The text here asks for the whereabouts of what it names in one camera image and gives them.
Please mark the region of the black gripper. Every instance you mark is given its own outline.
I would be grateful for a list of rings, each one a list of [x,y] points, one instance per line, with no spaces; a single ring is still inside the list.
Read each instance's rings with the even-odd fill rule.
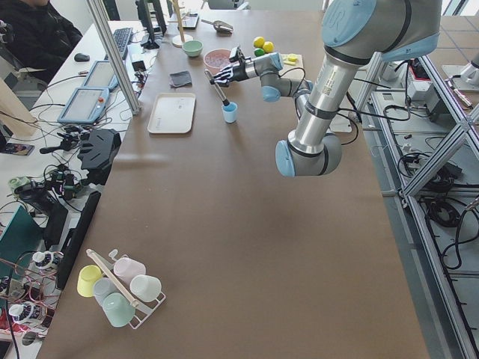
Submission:
[[[254,61],[251,57],[246,57],[243,54],[240,46],[236,46],[231,50],[229,60],[231,65],[226,66],[213,75],[213,79],[210,80],[211,85],[226,87],[231,82],[241,82],[257,76]]]

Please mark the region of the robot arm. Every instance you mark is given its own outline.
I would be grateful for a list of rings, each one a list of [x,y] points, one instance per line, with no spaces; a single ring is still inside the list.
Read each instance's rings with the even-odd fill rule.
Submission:
[[[230,65],[211,84],[227,87],[258,77],[263,100],[295,100],[297,127],[275,148],[285,177],[331,173],[341,161],[341,142],[329,131],[358,69],[379,52],[384,61],[405,61],[431,53],[439,39],[440,1],[334,1],[323,16],[325,50],[315,82],[285,79],[281,56],[274,52],[245,57],[231,51]]]

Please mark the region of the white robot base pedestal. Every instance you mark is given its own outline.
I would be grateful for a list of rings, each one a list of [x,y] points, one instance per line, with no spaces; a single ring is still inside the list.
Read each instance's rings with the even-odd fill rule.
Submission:
[[[351,124],[350,110],[340,110],[338,111],[331,123],[329,124],[329,129],[332,132],[344,132],[350,133],[353,130],[353,125]]]

